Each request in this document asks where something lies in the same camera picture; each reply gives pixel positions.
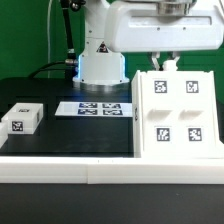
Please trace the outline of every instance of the green wall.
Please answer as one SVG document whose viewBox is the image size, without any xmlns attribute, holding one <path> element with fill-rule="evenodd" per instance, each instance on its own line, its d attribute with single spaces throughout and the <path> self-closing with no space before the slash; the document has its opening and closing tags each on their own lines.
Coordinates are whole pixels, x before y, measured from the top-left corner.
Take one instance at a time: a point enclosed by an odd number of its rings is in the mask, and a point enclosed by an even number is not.
<svg viewBox="0 0 224 224">
<path fill-rule="evenodd" d="M 47 63 L 48 0 L 1 0 L 0 79 L 26 77 Z M 74 44 L 77 53 L 84 46 L 83 10 L 71 12 Z M 66 58 L 66 40 L 59 1 L 54 0 L 51 14 L 52 61 Z M 151 69 L 146 54 L 125 54 L 126 74 Z M 179 70 L 215 71 L 217 98 L 224 102 L 224 46 L 217 51 L 182 53 Z"/>
</svg>

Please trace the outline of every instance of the small white block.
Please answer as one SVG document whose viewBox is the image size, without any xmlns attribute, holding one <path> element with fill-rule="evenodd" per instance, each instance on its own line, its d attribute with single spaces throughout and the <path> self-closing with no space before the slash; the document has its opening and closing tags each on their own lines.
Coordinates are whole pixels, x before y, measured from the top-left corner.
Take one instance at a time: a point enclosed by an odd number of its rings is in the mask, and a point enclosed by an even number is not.
<svg viewBox="0 0 224 224">
<path fill-rule="evenodd" d="M 33 134 L 43 118 L 43 104 L 17 103 L 2 118 L 9 134 Z"/>
<path fill-rule="evenodd" d="M 0 123 L 0 148 L 3 146 L 7 139 L 7 125 L 5 123 Z"/>
</svg>

